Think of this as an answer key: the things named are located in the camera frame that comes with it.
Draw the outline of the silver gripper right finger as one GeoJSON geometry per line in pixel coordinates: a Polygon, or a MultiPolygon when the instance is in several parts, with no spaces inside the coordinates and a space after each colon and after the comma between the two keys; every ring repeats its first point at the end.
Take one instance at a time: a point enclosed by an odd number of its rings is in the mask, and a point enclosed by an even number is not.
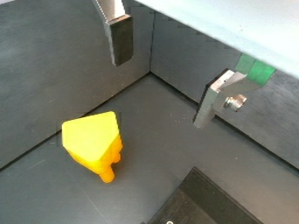
{"type": "Polygon", "coordinates": [[[245,93],[259,88],[262,87],[237,69],[225,70],[206,87],[194,125],[203,128],[225,109],[238,112],[247,101],[245,93]]]}

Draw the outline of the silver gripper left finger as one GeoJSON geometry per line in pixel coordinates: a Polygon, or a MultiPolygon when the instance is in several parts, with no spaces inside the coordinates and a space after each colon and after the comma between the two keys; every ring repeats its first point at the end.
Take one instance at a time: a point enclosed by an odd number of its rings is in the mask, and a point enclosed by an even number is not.
{"type": "Polygon", "coordinates": [[[134,18],[122,0],[93,0],[102,17],[113,64],[118,67],[134,56],[134,18]]]}

